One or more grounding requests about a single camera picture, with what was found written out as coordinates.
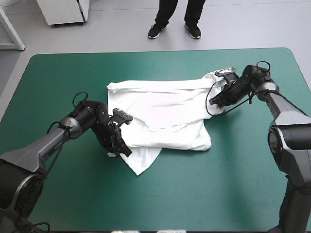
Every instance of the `white furniture leg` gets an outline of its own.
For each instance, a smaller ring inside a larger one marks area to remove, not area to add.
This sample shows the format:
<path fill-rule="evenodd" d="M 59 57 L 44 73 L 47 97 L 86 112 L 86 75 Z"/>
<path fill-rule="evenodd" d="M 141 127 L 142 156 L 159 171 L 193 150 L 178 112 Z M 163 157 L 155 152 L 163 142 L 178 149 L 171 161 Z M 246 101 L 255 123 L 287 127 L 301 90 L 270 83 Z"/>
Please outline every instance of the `white furniture leg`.
<path fill-rule="evenodd" d="M 4 27 L 5 31 L 8 33 L 12 42 L 0 42 L 0 49 L 18 49 L 19 51 L 24 51 L 25 46 L 18 36 L 17 32 L 13 28 L 8 17 L 4 13 L 2 7 L 0 6 L 0 24 Z"/>

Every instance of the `gray floor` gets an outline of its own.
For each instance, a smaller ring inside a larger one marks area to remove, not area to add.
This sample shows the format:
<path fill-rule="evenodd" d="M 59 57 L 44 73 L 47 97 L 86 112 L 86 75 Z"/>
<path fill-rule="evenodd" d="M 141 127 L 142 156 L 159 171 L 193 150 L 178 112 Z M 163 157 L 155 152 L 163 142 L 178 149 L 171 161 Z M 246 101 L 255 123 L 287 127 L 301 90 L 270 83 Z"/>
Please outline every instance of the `gray floor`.
<path fill-rule="evenodd" d="M 202 38 L 184 28 L 187 0 L 180 0 L 167 30 L 147 38 L 157 0 L 91 0 L 84 26 L 51 28 L 35 0 L 4 7 L 26 50 L 0 52 L 0 119 L 29 59 L 40 53 L 289 48 L 311 87 L 311 0 L 207 0 L 199 26 Z"/>

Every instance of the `metal arm segment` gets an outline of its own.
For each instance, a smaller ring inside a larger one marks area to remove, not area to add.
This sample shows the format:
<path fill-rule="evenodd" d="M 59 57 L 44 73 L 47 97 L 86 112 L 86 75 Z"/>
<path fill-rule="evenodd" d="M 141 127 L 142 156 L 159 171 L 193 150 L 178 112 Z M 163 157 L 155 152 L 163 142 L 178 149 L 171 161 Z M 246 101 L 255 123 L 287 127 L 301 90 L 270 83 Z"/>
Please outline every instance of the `metal arm segment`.
<path fill-rule="evenodd" d="M 61 146 L 64 132 L 63 129 L 57 128 L 24 148 L 2 154 L 0 159 L 27 171 L 44 175 L 46 162 Z"/>
<path fill-rule="evenodd" d="M 311 118 L 277 94 L 267 93 L 265 101 L 275 119 L 269 147 L 278 168 L 288 175 L 279 225 L 269 233 L 304 233 L 311 211 Z"/>

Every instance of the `black pants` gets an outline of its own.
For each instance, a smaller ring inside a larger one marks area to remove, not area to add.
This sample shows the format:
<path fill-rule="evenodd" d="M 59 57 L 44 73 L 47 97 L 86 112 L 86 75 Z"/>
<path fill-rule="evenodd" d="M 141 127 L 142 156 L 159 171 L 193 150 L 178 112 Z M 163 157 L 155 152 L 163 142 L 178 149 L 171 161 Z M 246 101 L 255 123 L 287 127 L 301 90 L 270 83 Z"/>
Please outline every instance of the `black pants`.
<path fill-rule="evenodd" d="M 155 23 L 164 28 L 172 17 L 178 0 L 160 0 L 160 8 L 155 18 Z M 197 25 L 205 0 L 188 0 L 185 14 L 185 22 L 187 25 Z"/>

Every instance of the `white cabinet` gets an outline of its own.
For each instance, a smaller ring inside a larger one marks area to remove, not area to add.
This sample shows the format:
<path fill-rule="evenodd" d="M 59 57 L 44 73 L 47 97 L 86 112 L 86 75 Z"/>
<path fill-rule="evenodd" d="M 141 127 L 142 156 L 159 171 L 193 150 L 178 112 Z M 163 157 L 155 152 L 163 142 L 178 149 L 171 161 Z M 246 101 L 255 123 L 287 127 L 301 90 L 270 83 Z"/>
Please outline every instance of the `white cabinet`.
<path fill-rule="evenodd" d="M 37 0 L 49 25 L 86 22 L 89 0 Z"/>

